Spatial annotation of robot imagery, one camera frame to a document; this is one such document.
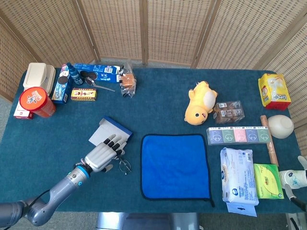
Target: table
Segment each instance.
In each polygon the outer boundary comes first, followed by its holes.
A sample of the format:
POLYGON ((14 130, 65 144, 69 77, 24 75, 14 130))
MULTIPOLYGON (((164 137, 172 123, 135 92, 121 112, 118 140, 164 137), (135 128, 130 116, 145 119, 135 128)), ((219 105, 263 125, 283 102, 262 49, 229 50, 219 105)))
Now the table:
MULTIPOLYGON (((119 85, 97 82, 117 90, 98 90, 97 101, 57 104, 51 118, 35 116, 33 120, 13 117, 21 94, 23 75, 12 105, 2 143, 0 145, 1 186, 0 202, 11 202, 37 196, 51 188, 68 172, 72 165, 90 152, 94 145, 88 139, 98 128, 105 115, 131 130, 134 135, 125 147, 125 159, 132 165, 132 172, 125 176, 118 161, 108 173, 92 174, 91 179, 72 194, 58 211, 96 212, 227 212, 222 201, 220 150, 224 146, 208 146, 208 164, 211 190, 215 208, 210 202, 200 200, 150 201, 140 191, 140 144, 148 133, 189 134, 205 136, 208 127, 217 126, 212 115, 202 126, 184 122, 189 103, 188 90, 196 82, 207 81, 219 95, 218 102, 241 100, 245 118, 234 126, 261 126, 260 115, 289 116, 289 112, 266 110, 260 99, 258 78, 271 71, 216 70, 216 69, 135 69, 137 91, 135 96, 122 98, 119 85)), ((285 140, 273 139, 279 160, 279 169, 301 170, 297 160, 300 154, 294 133, 285 140)), ((270 163, 265 144, 232 145, 235 149, 252 149, 254 163, 270 163)), ((304 200, 307 188, 295 190, 304 200)), ((300 211, 287 198, 260 200, 258 213, 293 213, 300 211)))

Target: blue snack box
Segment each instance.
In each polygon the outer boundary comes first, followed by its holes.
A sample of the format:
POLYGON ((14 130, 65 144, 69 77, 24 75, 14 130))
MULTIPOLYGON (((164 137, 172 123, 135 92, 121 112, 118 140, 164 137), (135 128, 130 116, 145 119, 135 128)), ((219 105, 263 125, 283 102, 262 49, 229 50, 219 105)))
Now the blue snack box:
POLYGON ((63 64, 51 100, 54 103, 66 104, 68 96, 71 94, 72 83, 73 79, 69 75, 68 67, 63 64))
POLYGON ((75 63, 73 65, 81 77, 90 77, 96 81, 119 82, 119 66, 90 65, 75 63))

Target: metal spoon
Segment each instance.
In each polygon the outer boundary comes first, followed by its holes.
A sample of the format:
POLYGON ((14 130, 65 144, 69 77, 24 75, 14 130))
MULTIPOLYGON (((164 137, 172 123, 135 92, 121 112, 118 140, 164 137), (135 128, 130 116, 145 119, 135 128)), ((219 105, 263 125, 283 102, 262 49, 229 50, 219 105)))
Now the metal spoon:
POLYGON ((94 82, 94 80, 91 79, 90 77, 86 77, 86 78, 85 78, 85 82, 86 82, 87 84, 89 84, 90 86, 94 86, 94 87, 97 87, 97 88, 101 88, 101 89, 110 90, 110 91, 115 92, 115 90, 109 89, 109 88, 107 88, 107 87, 103 87, 103 86, 100 86, 100 85, 96 85, 95 82, 94 82))

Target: yellow plush toy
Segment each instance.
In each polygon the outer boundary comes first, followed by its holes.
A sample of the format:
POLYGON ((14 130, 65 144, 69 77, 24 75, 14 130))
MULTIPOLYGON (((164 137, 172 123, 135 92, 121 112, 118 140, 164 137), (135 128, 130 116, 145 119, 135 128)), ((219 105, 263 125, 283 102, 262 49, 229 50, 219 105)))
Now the yellow plush toy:
POLYGON ((193 90, 189 90, 190 103, 184 120, 191 125, 201 125, 207 120, 215 105, 217 92, 209 88, 209 84, 202 81, 193 90))

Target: red container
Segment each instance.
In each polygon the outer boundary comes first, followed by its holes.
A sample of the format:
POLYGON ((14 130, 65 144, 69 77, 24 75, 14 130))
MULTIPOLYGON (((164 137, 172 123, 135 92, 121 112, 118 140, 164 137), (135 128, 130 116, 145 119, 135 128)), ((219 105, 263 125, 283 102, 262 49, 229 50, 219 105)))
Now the red container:
POLYGON ((56 111, 52 100, 40 87, 32 87, 24 91, 19 98, 19 103, 25 110, 42 117, 50 117, 56 111))

